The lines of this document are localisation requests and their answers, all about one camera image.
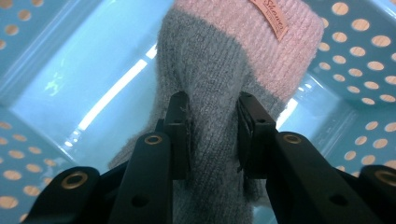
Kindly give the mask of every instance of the gray knit fabric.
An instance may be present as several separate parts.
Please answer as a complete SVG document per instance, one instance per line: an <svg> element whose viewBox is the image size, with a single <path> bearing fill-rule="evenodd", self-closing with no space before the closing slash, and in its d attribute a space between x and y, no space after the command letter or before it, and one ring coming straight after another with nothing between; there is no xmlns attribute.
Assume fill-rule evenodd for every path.
<svg viewBox="0 0 396 224"><path fill-rule="evenodd" d="M263 181L249 181L246 191L243 172L237 173L235 104L240 91L247 91L277 118L285 101L257 81L234 37L177 8L163 19L157 48L158 89L150 124L129 140L110 167L131 157L136 139L164 117L172 94L185 91L192 120L191 178L187 185L174 182L174 223L251 223L250 201L269 201Z"/></svg>

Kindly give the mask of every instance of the perforated basket wall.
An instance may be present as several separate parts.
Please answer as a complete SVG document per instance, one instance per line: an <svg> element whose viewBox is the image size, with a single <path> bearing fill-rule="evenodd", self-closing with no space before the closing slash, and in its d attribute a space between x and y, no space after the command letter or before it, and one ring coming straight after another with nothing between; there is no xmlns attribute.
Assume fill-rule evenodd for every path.
<svg viewBox="0 0 396 224"><path fill-rule="evenodd" d="M288 123L299 124L290 131L304 127L331 165L353 175L359 175L360 168L367 164L396 168L394 0L305 2L323 18L326 28L317 57L294 97L300 105L309 105L312 116L290 116ZM8 96L15 91L11 88L12 80L29 82L31 79L21 75L29 66L24 66L24 73L12 73L17 76L14 79L5 78L7 71L21 70L22 54L36 62L35 56L53 50L51 47L35 49L33 43L39 42L42 32L57 29L51 26L55 19L62 17L60 12L67 3L0 0L0 80L11 80L11 83L0 83L0 90L11 92ZM89 15L88 9L83 14ZM115 46L123 44L116 40L110 42ZM51 179L75 164L29 122L15 116L8 106L7 96L0 92L0 223L17 223L26 217L35 197ZM315 125L319 127L309 132ZM255 222L263 220L271 221L257 217Z"/></svg>

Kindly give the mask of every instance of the label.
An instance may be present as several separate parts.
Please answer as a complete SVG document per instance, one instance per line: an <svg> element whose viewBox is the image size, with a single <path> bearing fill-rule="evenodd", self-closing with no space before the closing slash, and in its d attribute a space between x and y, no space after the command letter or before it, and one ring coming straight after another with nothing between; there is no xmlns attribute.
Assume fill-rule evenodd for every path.
<svg viewBox="0 0 396 224"><path fill-rule="evenodd" d="M270 22L277 40L281 41L288 31L288 24L276 0L250 0L250 2L256 5L264 14L265 18Z"/></svg>

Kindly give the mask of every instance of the sock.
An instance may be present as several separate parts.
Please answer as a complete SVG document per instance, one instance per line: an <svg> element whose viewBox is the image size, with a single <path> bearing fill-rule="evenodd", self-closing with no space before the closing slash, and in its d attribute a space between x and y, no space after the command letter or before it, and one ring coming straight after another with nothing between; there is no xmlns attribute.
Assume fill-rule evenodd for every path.
<svg viewBox="0 0 396 224"><path fill-rule="evenodd" d="M281 41L248 0L176 0L158 37L158 89L150 123L170 96L185 91L191 110L191 179L174 184L174 223L251 223L252 201L269 205L264 181L237 173L240 91L276 119L294 94L323 34L321 19L300 0L278 0L289 25ZM110 163L128 160L137 137Z"/></svg>

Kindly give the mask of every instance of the plastic basket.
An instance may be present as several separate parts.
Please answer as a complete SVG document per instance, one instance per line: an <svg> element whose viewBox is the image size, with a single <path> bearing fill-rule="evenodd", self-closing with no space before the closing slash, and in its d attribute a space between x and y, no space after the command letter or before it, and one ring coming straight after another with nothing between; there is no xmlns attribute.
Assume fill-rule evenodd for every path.
<svg viewBox="0 0 396 224"><path fill-rule="evenodd" d="M366 164L396 168L394 2L306 2L325 35L279 130L304 134L353 175ZM143 128L171 3L0 0L0 223L23 220L64 169L105 172ZM271 211L256 208L255 223L268 222Z"/></svg>

